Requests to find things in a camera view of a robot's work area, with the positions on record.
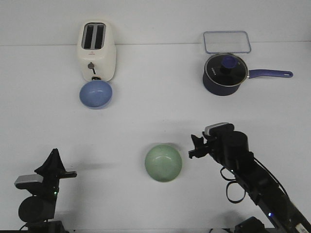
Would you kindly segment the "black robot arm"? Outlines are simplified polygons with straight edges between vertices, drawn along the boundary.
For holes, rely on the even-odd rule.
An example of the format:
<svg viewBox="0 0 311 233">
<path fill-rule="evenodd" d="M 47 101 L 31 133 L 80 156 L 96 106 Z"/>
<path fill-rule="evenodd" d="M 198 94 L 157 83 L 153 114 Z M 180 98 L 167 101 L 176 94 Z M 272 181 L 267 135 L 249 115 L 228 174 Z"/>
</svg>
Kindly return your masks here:
<svg viewBox="0 0 311 233">
<path fill-rule="evenodd" d="M 272 225 L 284 233 L 309 233 L 311 224 L 290 201 L 278 182 L 249 151 L 247 136 L 239 131 L 222 132 L 215 136 L 191 136 L 194 149 L 189 157 L 209 154 L 234 175 L 253 203 L 267 216 Z"/>
<path fill-rule="evenodd" d="M 54 220 L 59 182 L 61 179 L 75 178 L 77 172 L 66 171 L 59 150 L 52 149 L 46 161 L 34 174 L 19 176 L 14 185 L 27 190 L 31 196 L 18 208 L 19 218 L 25 222 L 29 233 L 66 233 L 62 221 Z"/>
</svg>

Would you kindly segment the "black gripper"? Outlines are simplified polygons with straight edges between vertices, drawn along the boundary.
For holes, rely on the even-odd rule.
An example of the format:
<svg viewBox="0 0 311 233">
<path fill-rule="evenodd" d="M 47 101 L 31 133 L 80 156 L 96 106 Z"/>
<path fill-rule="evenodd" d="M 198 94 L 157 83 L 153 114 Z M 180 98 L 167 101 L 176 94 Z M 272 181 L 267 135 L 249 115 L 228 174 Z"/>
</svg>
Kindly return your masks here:
<svg viewBox="0 0 311 233">
<path fill-rule="evenodd" d="M 36 174 L 48 174 L 57 167 L 58 172 L 51 173 L 49 176 L 44 178 L 44 187 L 46 194 L 58 194 L 59 193 L 59 182 L 61 179 L 75 178 L 77 177 L 76 171 L 65 171 L 65 167 L 60 158 L 59 150 L 53 149 L 49 154 L 46 161 L 39 168 L 35 169 Z"/>
<path fill-rule="evenodd" d="M 194 144 L 194 149 L 188 151 L 190 159 L 205 157 L 213 151 L 213 143 L 216 140 L 215 137 L 204 135 L 204 132 L 202 132 L 201 137 L 192 134 L 191 139 Z"/>
</svg>

